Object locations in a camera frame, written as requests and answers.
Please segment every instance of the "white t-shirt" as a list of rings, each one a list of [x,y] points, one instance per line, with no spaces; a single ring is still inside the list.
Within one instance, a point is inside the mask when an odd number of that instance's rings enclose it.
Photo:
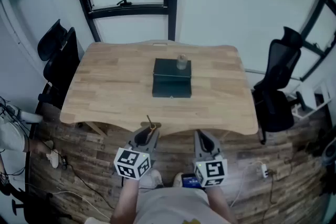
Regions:
[[[85,224],[98,224],[87,219]],[[199,189],[160,188],[139,195],[134,224],[229,224]]]

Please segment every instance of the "wooden floor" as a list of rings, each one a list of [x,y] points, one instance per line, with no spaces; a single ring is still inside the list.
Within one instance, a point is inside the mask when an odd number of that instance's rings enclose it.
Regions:
[[[43,104],[40,113],[44,116],[44,122],[36,128],[35,136],[43,140],[52,139],[60,154],[68,157],[76,173],[115,207],[121,191],[121,177],[113,172],[113,160],[118,148],[125,146],[130,132],[111,125],[100,125],[108,135],[101,137],[88,126],[78,128],[60,123],[60,111],[49,104]],[[271,177],[263,179],[260,164],[247,169],[240,198],[233,206],[239,223],[262,223],[265,212],[264,223],[321,223],[328,199],[326,195],[319,196],[320,178],[324,172],[320,158],[313,158],[304,151],[295,153],[299,146],[314,140],[320,128],[328,128],[324,111],[296,123],[290,130],[269,133],[266,146],[260,144],[257,135],[212,131],[220,139],[228,159],[229,177],[223,190],[229,205],[239,191],[246,166],[262,161],[277,173],[273,177],[272,194],[272,202],[276,204],[269,208]],[[160,171],[165,184],[171,183],[178,172],[192,172],[193,143],[193,132],[160,139],[152,158],[156,160],[154,168]],[[40,154],[31,154],[29,183],[52,193],[73,191],[84,196],[105,215],[111,216],[113,213],[101,197],[74,176],[70,167],[67,170],[62,170],[61,166],[53,169],[46,157]],[[29,191],[45,195],[32,187]],[[54,195],[52,203],[60,211],[72,215],[73,221],[62,220],[63,223],[84,223],[90,216],[107,221],[74,194]]]

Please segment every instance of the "wooden table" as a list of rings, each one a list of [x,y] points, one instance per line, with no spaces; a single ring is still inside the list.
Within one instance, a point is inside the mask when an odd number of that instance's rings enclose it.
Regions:
[[[92,43],[71,82],[60,120],[87,122],[100,134],[93,122],[135,131],[147,114],[162,124],[161,135],[199,128],[257,132],[251,90],[235,47],[155,42]],[[191,98],[152,97],[155,59],[180,54],[192,61]]]

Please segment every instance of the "person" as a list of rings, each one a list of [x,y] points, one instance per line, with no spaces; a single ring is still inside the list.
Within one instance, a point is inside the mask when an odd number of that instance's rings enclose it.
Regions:
[[[102,224],[88,218],[85,224]],[[111,224],[237,224],[222,189],[208,187],[205,191],[182,187],[182,173],[174,178],[173,187],[164,188],[159,171],[152,169],[141,180],[125,179]]]
[[[0,152],[4,150],[19,152],[41,152],[46,154],[53,168],[58,167],[58,152],[54,150],[53,141],[46,142],[32,140],[27,137],[24,130],[20,128],[20,123],[8,119],[5,116],[0,117]],[[7,172],[0,154],[0,175],[4,182]]]

